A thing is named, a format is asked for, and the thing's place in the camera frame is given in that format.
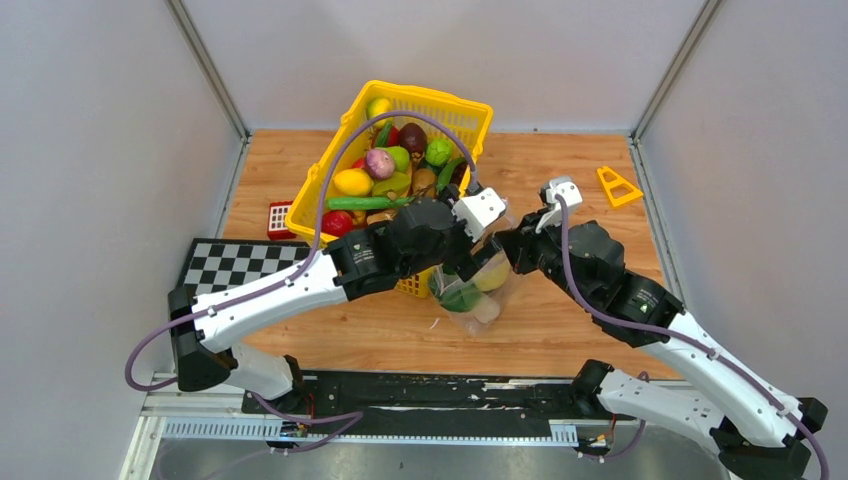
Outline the yellow plastic basket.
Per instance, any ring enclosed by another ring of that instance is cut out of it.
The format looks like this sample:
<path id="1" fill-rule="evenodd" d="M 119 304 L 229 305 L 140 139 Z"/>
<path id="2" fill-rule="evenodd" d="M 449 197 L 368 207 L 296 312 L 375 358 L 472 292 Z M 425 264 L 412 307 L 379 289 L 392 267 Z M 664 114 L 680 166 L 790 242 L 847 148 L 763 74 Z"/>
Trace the yellow plastic basket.
<path id="1" fill-rule="evenodd" d="M 364 126 L 369 121 L 366 105 L 376 97 L 389 98 L 392 111 L 401 113 L 392 118 L 395 127 L 416 123 L 430 140 L 454 136 L 454 158 L 469 154 L 474 161 L 481 159 L 494 117 L 491 106 L 431 88 L 370 80 L 341 116 L 339 128 L 321 159 L 310 167 L 286 218 L 289 230 L 308 243 L 314 241 L 316 221 L 327 211 L 325 201 L 341 195 L 333 176 L 363 158 L 379 131 Z"/>

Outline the purple onion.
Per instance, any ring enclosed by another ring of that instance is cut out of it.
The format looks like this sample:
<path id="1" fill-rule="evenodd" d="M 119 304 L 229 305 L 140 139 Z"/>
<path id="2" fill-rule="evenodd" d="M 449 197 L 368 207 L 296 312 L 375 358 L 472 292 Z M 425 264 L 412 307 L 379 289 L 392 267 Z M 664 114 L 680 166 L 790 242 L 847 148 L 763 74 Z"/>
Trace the purple onion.
<path id="1" fill-rule="evenodd" d="M 368 150 L 364 160 L 363 169 L 375 181 L 386 180 L 395 173 L 396 161 L 384 149 L 375 148 Z"/>

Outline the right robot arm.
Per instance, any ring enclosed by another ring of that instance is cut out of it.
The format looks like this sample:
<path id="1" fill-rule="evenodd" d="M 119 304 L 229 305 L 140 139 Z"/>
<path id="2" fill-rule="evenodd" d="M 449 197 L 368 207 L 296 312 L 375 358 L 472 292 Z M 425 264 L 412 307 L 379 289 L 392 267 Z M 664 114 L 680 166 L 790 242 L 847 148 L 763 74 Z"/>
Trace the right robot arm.
<path id="1" fill-rule="evenodd" d="M 762 379 L 724 349 L 664 286 L 627 269 L 623 245 L 598 223 L 544 225 L 540 213 L 500 231 L 497 241 L 519 274 L 540 272 L 601 330 L 672 367 L 690 393 L 669 390 L 587 361 L 571 403 L 584 417 L 603 410 L 686 437 L 741 479 L 800 479 L 811 460 L 832 475 L 816 433 L 828 410 Z"/>

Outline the yellow lemon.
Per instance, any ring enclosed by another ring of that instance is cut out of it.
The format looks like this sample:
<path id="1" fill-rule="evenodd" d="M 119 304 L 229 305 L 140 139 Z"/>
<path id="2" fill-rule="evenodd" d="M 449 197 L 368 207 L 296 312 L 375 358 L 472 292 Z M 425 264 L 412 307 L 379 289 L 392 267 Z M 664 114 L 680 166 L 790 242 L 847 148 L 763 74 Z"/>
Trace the yellow lemon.
<path id="1" fill-rule="evenodd" d="M 363 169 L 351 168 L 336 173 L 332 178 L 336 190 L 349 197 L 367 197 L 374 186 L 374 180 Z"/>

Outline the clear zip top bag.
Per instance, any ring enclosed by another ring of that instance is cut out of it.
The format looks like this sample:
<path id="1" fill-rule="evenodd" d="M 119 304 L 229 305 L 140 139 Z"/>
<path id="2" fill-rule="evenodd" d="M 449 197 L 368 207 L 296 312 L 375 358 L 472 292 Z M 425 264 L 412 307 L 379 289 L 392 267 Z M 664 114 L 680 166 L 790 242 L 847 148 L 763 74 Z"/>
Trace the clear zip top bag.
<path id="1" fill-rule="evenodd" d="M 494 238 L 497 231 L 517 225 L 509 201 L 502 202 L 504 212 L 471 250 L 474 275 L 463 280 L 453 269 L 439 265 L 428 279 L 428 289 L 439 307 L 471 336 L 484 334 L 501 316 L 518 282 L 502 245 Z"/>

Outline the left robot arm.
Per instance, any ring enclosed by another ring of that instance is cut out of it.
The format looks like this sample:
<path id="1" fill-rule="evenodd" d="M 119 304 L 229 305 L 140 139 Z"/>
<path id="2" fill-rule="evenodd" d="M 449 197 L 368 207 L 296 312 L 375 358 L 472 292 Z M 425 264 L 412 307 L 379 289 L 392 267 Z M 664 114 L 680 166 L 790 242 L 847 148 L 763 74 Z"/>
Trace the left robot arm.
<path id="1" fill-rule="evenodd" d="M 289 268 L 197 296 L 188 328 L 172 329 L 178 388 L 198 392 L 227 384 L 283 413 L 298 411 L 307 389 L 295 360 L 250 347 L 244 337 L 298 314 L 389 291 L 437 265 L 469 279 L 481 268 L 474 247 L 506 210 L 493 189 L 457 201 L 415 200 L 393 219 L 354 230 Z"/>

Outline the beige pear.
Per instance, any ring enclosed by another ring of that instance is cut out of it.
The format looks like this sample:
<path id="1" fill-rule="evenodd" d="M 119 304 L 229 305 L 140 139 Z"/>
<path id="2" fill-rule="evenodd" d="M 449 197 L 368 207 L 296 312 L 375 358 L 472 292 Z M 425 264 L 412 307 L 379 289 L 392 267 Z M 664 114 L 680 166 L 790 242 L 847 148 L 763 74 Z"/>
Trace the beige pear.
<path id="1" fill-rule="evenodd" d="M 474 275 L 472 283 L 482 292 L 494 291 L 507 282 L 510 273 L 511 265 L 508 260 L 492 260 Z"/>

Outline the green white bok choy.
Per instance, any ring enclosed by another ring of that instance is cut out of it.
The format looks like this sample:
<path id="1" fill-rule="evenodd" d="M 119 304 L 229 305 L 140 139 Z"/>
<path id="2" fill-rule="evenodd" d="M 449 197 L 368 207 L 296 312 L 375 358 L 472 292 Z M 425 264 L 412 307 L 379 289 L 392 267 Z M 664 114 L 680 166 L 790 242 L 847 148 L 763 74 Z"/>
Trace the green white bok choy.
<path id="1" fill-rule="evenodd" d="M 469 312 L 484 296 L 473 283 L 463 282 L 456 275 L 433 273 L 428 280 L 430 293 L 448 312 Z"/>

